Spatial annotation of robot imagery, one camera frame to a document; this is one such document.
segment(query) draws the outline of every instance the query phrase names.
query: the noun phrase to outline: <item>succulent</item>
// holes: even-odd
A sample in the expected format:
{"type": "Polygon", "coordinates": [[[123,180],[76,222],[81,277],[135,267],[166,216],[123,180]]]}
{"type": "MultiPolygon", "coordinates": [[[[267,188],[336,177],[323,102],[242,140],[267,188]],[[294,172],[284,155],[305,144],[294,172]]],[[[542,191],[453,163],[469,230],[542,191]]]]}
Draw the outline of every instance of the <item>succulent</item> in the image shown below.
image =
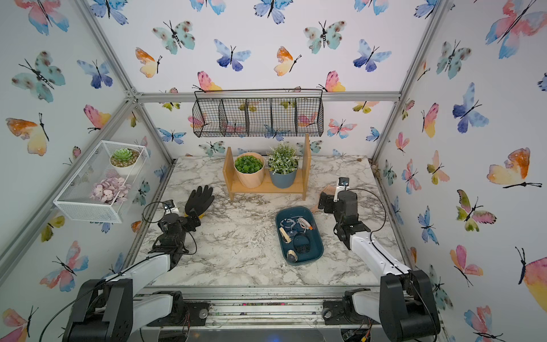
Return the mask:
{"type": "Polygon", "coordinates": [[[262,162],[252,155],[244,155],[236,159],[236,169],[241,173],[255,173],[262,169],[262,162]]]}

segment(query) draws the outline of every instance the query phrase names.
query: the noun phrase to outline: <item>orange butterfly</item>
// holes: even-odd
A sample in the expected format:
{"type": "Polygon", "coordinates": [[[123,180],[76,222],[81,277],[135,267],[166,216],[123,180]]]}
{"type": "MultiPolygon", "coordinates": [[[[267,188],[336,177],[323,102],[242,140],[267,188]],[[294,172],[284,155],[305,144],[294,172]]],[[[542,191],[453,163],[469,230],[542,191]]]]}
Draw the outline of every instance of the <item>orange butterfly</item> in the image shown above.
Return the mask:
{"type": "Polygon", "coordinates": [[[158,73],[161,56],[156,61],[152,58],[152,56],[144,52],[141,48],[135,49],[135,55],[137,56],[137,59],[140,60],[142,64],[144,64],[144,66],[141,67],[141,72],[145,74],[146,77],[150,78],[158,73]]]}
{"type": "Polygon", "coordinates": [[[287,51],[284,47],[280,47],[277,51],[277,58],[281,64],[273,68],[273,70],[275,70],[278,76],[283,76],[286,73],[291,72],[296,64],[296,61],[298,61],[298,58],[300,57],[302,57],[302,55],[293,60],[293,57],[290,55],[289,51],[287,51]]]}
{"type": "Polygon", "coordinates": [[[26,121],[21,119],[7,118],[9,130],[16,137],[21,139],[30,139],[27,145],[27,151],[31,154],[38,154],[40,156],[45,154],[47,150],[47,142],[49,141],[48,134],[44,130],[44,124],[42,123],[42,114],[39,114],[40,126],[32,121],[26,121]]]}
{"type": "Polygon", "coordinates": [[[507,185],[504,189],[515,186],[534,186],[541,188],[542,183],[526,183],[530,166],[530,149],[521,148],[511,152],[505,161],[505,167],[501,165],[490,165],[490,173],[486,176],[494,184],[507,185]]]}

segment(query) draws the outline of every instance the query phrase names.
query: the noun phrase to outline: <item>potted plant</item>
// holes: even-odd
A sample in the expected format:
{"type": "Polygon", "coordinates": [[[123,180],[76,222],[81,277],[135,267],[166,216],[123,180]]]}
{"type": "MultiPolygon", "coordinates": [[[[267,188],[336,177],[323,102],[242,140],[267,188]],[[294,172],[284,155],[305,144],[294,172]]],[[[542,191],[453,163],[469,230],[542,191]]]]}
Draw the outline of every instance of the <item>potted plant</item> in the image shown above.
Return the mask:
{"type": "Polygon", "coordinates": [[[298,170],[296,148],[288,142],[279,144],[268,153],[268,168],[272,183],[279,189],[293,185],[298,170]]]}
{"type": "Polygon", "coordinates": [[[120,148],[114,151],[110,157],[110,163],[116,169],[120,177],[126,177],[131,173],[131,166],[137,161],[139,152],[132,148],[120,148]]]}
{"type": "Polygon", "coordinates": [[[258,153],[245,152],[234,162],[237,178],[249,188],[256,188],[264,180],[264,157],[258,153]]]}

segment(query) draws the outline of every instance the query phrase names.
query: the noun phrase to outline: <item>wooden stand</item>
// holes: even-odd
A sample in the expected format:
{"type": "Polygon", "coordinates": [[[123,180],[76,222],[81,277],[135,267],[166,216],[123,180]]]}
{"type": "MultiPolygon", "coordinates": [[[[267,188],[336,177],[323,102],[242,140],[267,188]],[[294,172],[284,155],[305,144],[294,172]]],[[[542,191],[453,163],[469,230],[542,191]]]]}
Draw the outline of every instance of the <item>wooden stand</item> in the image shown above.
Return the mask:
{"type": "Polygon", "coordinates": [[[306,134],[304,142],[304,160],[302,161],[302,169],[296,171],[296,179],[293,185],[286,189],[279,189],[271,180],[270,173],[266,170],[264,181],[256,188],[249,189],[241,184],[239,178],[235,174],[234,157],[232,156],[232,149],[228,147],[226,151],[226,159],[224,160],[224,167],[222,173],[224,174],[224,181],[228,188],[228,194],[230,200],[234,200],[234,195],[240,194],[302,194],[302,201],[306,200],[306,192],[308,186],[308,179],[310,177],[310,137],[306,134]]]}

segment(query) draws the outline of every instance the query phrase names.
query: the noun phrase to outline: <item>black cable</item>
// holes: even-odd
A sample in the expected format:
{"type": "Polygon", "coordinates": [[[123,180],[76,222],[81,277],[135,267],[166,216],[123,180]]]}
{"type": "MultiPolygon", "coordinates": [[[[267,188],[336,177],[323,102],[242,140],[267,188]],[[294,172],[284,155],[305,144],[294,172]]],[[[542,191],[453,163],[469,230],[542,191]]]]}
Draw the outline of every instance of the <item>black cable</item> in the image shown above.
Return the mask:
{"type": "Polygon", "coordinates": [[[134,264],[134,265],[131,265],[130,267],[128,267],[126,270],[124,270],[123,272],[119,272],[117,274],[117,276],[113,277],[112,279],[109,279],[105,282],[101,282],[99,284],[97,284],[95,287],[93,287],[91,290],[85,292],[84,294],[82,294],[80,297],[77,297],[75,300],[73,300],[72,302],[68,303],[64,308],[62,308],[61,310],[59,310],[59,312],[57,312],[50,320],[49,322],[45,325],[44,329],[42,330],[42,333],[40,334],[40,338],[38,339],[38,342],[42,342],[42,337],[44,337],[44,333],[45,333],[45,330],[48,328],[49,324],[51,324],[51,322],[55,319],[55,317],[57,317],[61,312],[63,312],[67,307],[71,306],[72,304],[76,303],[77,301],[79,301],[81,298],[83,298],[84,296],[86,296],[88,293],[98,289],[99,287],[103,286],[104,284],[106,284],[107,282],[109,281],[113,281],[114,279],[118,278],[118,277],[121,277],[123,276],[124,273],[128,272],[130,269],[132,269],[133,267],[136,267],[137,265],[139,264],[142,264],[143,262],[145,261],[148,261],[152,258],[155,258],[155,257],[159,257],[159,256],[164,256],[164,255],[167,255],[167,253],[163,253],[163,254],[158,254],[158,255],[155,255],[155,256],[150,256],[150,257],[146,257],[144,259],[142,259],[141,261],[139,261],[138,263],[134,264]]]}

